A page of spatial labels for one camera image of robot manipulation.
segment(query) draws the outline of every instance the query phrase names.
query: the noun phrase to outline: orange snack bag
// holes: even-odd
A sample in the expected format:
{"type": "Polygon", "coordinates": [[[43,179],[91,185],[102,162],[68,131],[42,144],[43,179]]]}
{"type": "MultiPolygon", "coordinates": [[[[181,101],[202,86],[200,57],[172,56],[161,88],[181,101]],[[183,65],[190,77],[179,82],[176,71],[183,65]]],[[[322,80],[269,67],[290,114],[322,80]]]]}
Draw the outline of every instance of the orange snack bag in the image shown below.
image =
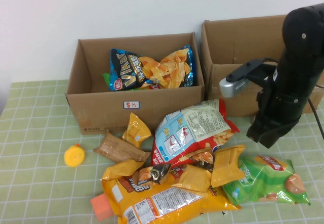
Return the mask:
{"type": "Polygon", "coordinates": [[[203,168],[186,165],[178,180],[172,186],[195,193],[206,193],[211,185],[212,174],[203,168]]]}
{"type": "Polygon", "coordinates": [[[154,187],[138,186],[131,176],[106,178],[104,175],[102,186],[118,224],[184,223],[204,212],[240,209],[229,202],[221,188],[209,188],[206,196],[200,196],[172,187],[173,174],[154,187]]]}
{"type": "Polygon", "coordinates": [[[152,133],[146,124],[144,124],[144,122],[134,113],[131,113],[127,130],[121,138],[133,144],[135,147],[141,148],[142,142],[151,135],[152,133]]]}
{"type": "Polygon", "coordinates": [[[122,176],[131,176],[143,164],[144,162],[136,162],[132,159],[117,163],[114,166],[106,168],[104,173],[104,176],[106,176],[105,180],[114,180],[122,176]]]}
{"type": "Polygon", "coordinates": [[[238,145],[215,152],[212,186],[218,187],[245,177],[237,165],[238,157],[245,149],[245,145],[238,145]]]}

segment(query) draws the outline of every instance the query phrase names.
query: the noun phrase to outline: vikas chip bag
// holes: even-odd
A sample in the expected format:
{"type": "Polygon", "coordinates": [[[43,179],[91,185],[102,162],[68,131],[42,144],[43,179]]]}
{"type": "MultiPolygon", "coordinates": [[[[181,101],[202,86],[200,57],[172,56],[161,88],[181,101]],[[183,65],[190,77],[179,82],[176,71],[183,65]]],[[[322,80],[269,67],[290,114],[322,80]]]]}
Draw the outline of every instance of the vikas chip bag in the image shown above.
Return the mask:
{"type": "Polygon", "coordinates": [[[192,86],[194,58],[190,45],[174,51],[160,62],[124,50],[111,49],[112,91],[192,86]]]}
{"type": "Polygon", "coordinates": [[[214,99],[167,115],[156,129],[151,165],[193,164],[195,154],[215,152],[239,132],[225,113],[224,101],[214,99]]]}
{"type": "Polygon", "coordinates": [[[238,167],[245,173],[245,178],[223,186],[233,204],[246,201],[310,204],[291,160],[264,156],[239,157],[238,167]]]}

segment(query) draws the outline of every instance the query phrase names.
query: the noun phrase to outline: cable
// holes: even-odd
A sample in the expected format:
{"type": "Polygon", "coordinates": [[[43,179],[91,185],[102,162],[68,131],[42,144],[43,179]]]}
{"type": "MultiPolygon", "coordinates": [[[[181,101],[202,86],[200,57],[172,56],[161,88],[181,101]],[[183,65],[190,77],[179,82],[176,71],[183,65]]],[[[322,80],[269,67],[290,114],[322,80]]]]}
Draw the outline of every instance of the cable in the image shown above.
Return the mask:
{"type": "Polygon", "coordinates": [[[317,115],[317,112],[316,112],[316,109],[312,103],[312,101],[310,99],[308,99],[308,102],[309,102],[309,105],[310,107],[312,108],[313,110],[313,113],[314,113],[314,116],[315,116],[315,119],[316,119],[316,122],[318,124],[318,128],[319,128],[319,131],[320,133],[322,134],[322,137],[323,137],[323,140],[324,140],[324,131],[323,131],[323,128],[322,128],[322,125],[320,124],[320,121],[319,121],[319,118],[318,118],[318,115],[317,115]]]}

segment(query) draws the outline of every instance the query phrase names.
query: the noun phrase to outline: open cardboard box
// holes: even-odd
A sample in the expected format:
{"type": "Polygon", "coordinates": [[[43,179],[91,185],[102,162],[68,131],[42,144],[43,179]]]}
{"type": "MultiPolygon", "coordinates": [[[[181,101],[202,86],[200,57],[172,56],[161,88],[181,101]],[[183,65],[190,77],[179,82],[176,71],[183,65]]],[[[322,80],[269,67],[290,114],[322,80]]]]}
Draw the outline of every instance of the open cardboard box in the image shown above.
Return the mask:
{"type": "MultiPolygon", "coordinates": [[[[284,50],[281,29],[285,16],[205,21],[201,31],[201,67],[205,80],[206,99],[221,98],[219,82],[251,59],[270,57],[279,60],[284,50]]],[[[324,73],[318,84],[324,84],[324,73]]],[[[258,111],[259,86],[251,83],[246,89],[226,98],[228,116],[249,116],[258,111]]],[[[315,90],[310,98],[318,106],[323,91],[315,90]]],[[[304,113],[312,112],[306,104],[304,113]]]]}
{"type": "Polygon", "coordinates": [[[204,100],[194,33],[142,37],[81,39],[78,41],[66,98],[82,134],[122,132],[134,112],[153,132],[172,112],[204,100]],[[102,73],[110,73],[110,50],[123,49],[160,61],[190,44],[195,58],[194,86],[111,92],[102,73]]]}

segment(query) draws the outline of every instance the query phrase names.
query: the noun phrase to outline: snack bag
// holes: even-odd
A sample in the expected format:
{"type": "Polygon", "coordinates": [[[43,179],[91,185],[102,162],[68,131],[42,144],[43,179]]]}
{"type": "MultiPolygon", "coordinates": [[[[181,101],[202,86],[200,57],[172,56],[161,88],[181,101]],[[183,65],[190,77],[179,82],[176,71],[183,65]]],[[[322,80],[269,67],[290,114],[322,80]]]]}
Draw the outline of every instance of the snack bag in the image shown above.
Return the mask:
{"type": "Polygon", "coordinates": [[[127,130],[121,138],[133,144],[135,147],[141,148],[142,142],[151,135],[152,133],[146,124],[132,112],[127,130]]]}
{"type": "Polygon", "coordinates": [[[111,208],[118,217],[118,224],[184,223],[204,212],[237,210],[221,188],[210,188],[205,197],[172,187],[175,179],[161,185],[138,186],[131,176],[115,180],[102,178],[102,186],[111,208]]]}
{"type": "Polygon", "coordinates": [[[213,187],[218,187],[245,177],[244,172],[237,165],[238,157],[244,149],[245,145],[238,145],[215,152],[212,174],[213,187]]]}
{"type": "Polygon", "coordinates": [[[105,170],[105,180],[114,180],[122,176],[131,176],[138,168],[140,168],[144,162],[136,162],[132,159],[128,159],[124,162],[115,164],[108,167],[105,170]]]}
{"type": "Polygon", "coordinates": [[[160,62],[124,50],[111,49],[110,54],[109,88],[112,91],[149,89],[150,85],[176,88],[193,84],[194,59],[190,45],[174,51],[160,62]]]}
{"type": "Polygon", "coordinates": [[[206,169],[186,165],[184,169],[173,169],[171,174],[176,172],[174,187],[205,194],[211,185],[212,174],[206,169]]]}
{"type": "Polygon", "coordinates": [[[225,144],[238,128],[225,118],[222,99],[204,101],[167,115],[155,132],[151,165],[192,164],[200,152],[213,152],[225,144]]]}
{"type": "Polygon", "coordinates": [[[245,173],[245,178],[223,186],[233,204],[279,201],[310,205],[303,182],[295,173],[291,160],[264,156],[240,157],[238,167],[245,173]]]}
{"type": "Polygon", "coordinates": [[[100,146],[93,149],[93,151],[116,163],[128,159],[133,159],[136,162],[145,162],[150,155],[149,152],[144,152],[108,132],[100,146]]]}
{"type": "Polygon", "coordinates": [[[157,165],[153,167],[146,167],[138,172],[138,181],[134,180],[136,185],[149,185],[153,186],[155,184],[163,184],[168,178],[168,172],[171,165],[157,165]]]}

